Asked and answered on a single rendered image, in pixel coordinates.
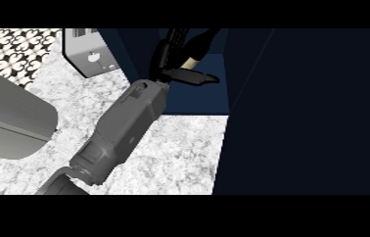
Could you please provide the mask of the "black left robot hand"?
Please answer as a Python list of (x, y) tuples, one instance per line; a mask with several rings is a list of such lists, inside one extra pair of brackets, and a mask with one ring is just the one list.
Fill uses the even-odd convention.
[(150, 79), (163, 83), (178, 81), (194, 86), (219, 83), (216, 75), (197, 71), (195, 68), (181, 68), (181, 53), (189, 42), (188, 32), (188, 28), (172, 28), (167, 38), (160, 41), (151, 60)]

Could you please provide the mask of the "dark wine bottle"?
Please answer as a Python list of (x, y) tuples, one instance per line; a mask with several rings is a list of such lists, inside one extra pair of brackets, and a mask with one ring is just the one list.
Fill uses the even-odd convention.
[(200, 61), (206, 57), (213, 39), (220, 31), (220, 28), (211, 28), (198, 36), (195, 36), (185, 45), (181, 53), (181, 68), (192, 70)]

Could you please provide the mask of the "dark blue cabinet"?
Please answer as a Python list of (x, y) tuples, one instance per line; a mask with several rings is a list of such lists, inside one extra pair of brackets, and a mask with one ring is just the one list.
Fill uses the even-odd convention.
[[(170, 35), (170, 29), (101, 28), (99, 32), (129, 82), (150, 79), (153, 56), (161, 40)], [(223, 57), (226, 38), (228, 30), (222, 30), (213, 40), (210, 52), (194, 68), (216, 75), (220, 82), (194, 86), (173, 81), (166, 115), (226, 116), (231, 114)]]

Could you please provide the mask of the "dark blue cabinet door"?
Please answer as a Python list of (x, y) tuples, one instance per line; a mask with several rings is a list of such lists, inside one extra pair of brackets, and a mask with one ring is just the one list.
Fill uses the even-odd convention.
[(370, 28), (273, 32), (229, 117), (213, 193), (370, 195)]

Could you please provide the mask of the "silver box appliance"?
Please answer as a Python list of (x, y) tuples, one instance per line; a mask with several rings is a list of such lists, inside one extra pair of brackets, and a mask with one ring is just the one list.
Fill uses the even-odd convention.
[(110, 46), (95, 28), (63, 29), (63, 54), (86, 78), (119, 69)]

